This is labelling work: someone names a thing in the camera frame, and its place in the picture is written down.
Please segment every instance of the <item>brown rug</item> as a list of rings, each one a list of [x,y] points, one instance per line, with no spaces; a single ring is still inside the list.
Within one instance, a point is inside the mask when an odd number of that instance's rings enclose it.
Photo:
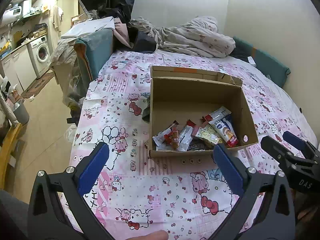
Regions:
[[[22,93],[23,98],[29,98],[33,95],[37,95],[40,93],[42,88],[54,77],[53,72],[45,73],[41,78],[36,79],[33,83],[29,86],[29,89]]]

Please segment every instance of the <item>washing machine door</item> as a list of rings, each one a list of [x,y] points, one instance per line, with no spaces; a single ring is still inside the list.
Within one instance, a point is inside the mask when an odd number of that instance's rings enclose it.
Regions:
[[[49,59],[49,48],[45,43],[39,45],[36,57],[41,63],[46,62]]]

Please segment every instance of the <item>tile floor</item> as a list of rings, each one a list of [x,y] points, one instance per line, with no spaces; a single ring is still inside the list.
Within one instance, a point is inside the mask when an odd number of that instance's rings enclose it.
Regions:
[[[62,103],[62,91],[52,78],[33,101],[24,103],[29,122],[20,132],[15,168],[10,168],[5,190],[29,203],[39,170],[62,172],[69,164],[71,144],[64,138],[70,110]]]

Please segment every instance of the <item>door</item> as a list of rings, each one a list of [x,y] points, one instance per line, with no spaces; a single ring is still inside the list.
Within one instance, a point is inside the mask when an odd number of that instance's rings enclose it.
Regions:
[[[40,63],[44,63],[46,62],[48,59],[49,59],[49,48],[48,46],[45,44],[45,43],[42,43],[39,45],[38,49],[37,49],[37,53],[36,53],[36,56],[37,56],[37,60],[40,62]]]
[[[24,90],[37,78],[33,69],[27,46],[24,45],[12,54],[12,64]]]
[[[7,56],[5,59],[2,60],[2,66],[3,66],[3,70],[4,70],[4,74],[7,76],[8,81],[10,82],[10,84],[12,86],[18,84],[16,86],[16,89],[18,90],[18,93],[21,95],[23,92],[23,89],[20,85],[17,73],[15,68],[12,65],[12,56],[9,55]]]

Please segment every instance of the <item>hello kitty bed sheet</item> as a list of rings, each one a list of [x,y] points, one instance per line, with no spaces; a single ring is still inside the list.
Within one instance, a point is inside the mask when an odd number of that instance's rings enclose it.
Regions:
[[[110,157],[89,194],[92,212],[116,240],[163,229],[169,239],[207,239],[228,215],[237,195],[209,156],[148,157],[149,124],[143,110],[150,94],[152,65],[220,71],[243,79],[243,91],[259,141],[270,135],[296,155],[301,153],[282,139],[284,131],[316,145],[316,136],[290,97],[259,70],[239,59],[203,58],[158,50],[154,54],[117,51],[91,82],[73,141],[70,165],[103,141]],[[245,166],[274,174],[277,162],[260,143],[237,157]],[[263,195],[242,230],[252,225]],[[61,203],[79,229],[64,196]]]

